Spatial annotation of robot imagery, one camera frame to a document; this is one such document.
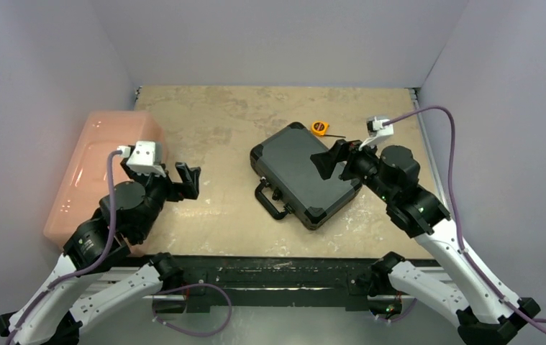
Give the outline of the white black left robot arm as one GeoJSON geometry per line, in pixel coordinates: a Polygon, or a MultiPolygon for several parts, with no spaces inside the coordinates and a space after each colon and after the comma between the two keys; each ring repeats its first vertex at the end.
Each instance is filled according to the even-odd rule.
{"type": "Polygon", "coordinates": [[[133,300],[161,291],[172,294],[182,286],[183,270],[163,252],[129,277],[83,297],[130,255],[132,246],[146,240],[165,203],[199,197],[200,167],[177,162],[177,183],[163,163],[139,166],[124,158],[120,165],[128,181],[108,182],[108,195],[63,245],[37,292],[21,309],[0,315],[0,336],[7,344],[77,344],[88,328],[133,300]]]}

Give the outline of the black poker set case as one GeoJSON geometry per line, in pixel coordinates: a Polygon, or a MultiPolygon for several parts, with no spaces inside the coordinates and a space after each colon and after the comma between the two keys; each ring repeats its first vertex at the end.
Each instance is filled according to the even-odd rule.
{"type": "Polygon", "coordinates": [[[255,197],[273,219],[294,214],[308,230],[316,230],[357,196],[358,179],[321,178],[311,156],[326,151],[297,121],[251,149],[250,166],[260,177],[255,197]]]}

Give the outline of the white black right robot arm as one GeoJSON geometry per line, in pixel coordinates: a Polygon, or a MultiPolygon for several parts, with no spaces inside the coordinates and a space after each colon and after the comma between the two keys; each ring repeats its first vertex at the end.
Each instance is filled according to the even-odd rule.
{"type": "Polygon", "coordinates": [[[339,139],[311,161],[325,180],[358,178],[386,204],[391,222],[452,280],[443,283],[389,252],[372,266],[373,287],[412,295],[451,322],[465,344],[509,343],[540,306],[503,284],[467,244],[448,209],[419,184],[420,165],[410,149],[391,145],[378,154],[360,143],[339,139]]]}

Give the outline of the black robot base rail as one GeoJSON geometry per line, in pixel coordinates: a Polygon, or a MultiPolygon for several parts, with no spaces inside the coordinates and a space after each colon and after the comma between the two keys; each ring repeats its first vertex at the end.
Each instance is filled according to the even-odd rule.
{"type": "Polygon", "coordinates": [[[232,257],[176,255],[188,292],[158,296],[164,313],[208,313],[226,300],[210,283],[223,289],[234,306],[336,307],[346,311],[381,311],[407,293],[377,282],[371,269],[376,259],[304,257],[232,257]]]}

